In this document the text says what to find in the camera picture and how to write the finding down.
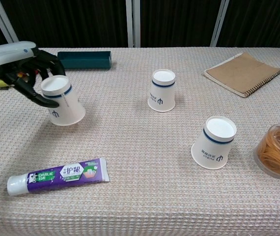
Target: white paper cup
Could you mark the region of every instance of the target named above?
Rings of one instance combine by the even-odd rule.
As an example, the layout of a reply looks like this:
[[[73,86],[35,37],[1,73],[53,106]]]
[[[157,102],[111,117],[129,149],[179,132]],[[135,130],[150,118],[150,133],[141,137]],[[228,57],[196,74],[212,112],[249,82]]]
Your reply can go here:
[[[66,76],[51,76],[43,80],[41,88],[45,98],[59,103],[57,108],[48,108],[53,124],[71,125],[79,122],[85,116],[85,109]]]
[[[236,125],[222,116],[210,117],[191,147],[191,155],[200,166],[217,170],[227,163],[227,156],[237,132]]]
[[[167,69],[153,72],[148,105],[157,112],[168,112],[175,107],[174,72]]]

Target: clear plastic container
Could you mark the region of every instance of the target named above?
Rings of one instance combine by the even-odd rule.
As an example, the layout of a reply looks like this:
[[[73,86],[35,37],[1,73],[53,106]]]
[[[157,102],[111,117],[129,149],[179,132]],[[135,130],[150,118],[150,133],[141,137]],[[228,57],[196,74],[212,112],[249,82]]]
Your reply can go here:
[[[254,149],[254,160],[267,174],[280,178],[280,124],[271,126]]]

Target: notebook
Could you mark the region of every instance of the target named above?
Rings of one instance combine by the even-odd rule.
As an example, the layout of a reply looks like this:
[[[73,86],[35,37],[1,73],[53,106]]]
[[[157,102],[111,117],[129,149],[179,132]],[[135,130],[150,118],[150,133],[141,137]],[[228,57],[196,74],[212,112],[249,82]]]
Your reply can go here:
[[[280,68],[239,53],[204,71],[203,75],[229,91],[248,97],[280,74]]]

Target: robotic hand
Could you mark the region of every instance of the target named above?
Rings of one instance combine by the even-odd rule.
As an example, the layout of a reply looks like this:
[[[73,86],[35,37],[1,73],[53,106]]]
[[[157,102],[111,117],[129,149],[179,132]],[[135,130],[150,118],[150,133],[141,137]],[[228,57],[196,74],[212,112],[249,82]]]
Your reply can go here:
[[[0,45],[0,80],[12,85],[17,91],[36,104],[56,108],[59,104],[44,98],[33,89],[38,71],[42,79],[48,77],[47,69],[53,75],[65,75],[65,70],[58,58],[39,50],[35,43],[21,41]],[[23,72],[27,77],[21,78]]]

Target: toothpaste cap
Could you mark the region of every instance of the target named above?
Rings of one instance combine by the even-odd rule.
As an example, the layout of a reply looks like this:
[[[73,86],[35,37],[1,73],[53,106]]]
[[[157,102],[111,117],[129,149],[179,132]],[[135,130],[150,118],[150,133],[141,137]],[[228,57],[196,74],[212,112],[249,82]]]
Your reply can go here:
[[[11,176],[7,182],[7,191],[10,196],[28,193],[27,174]]]

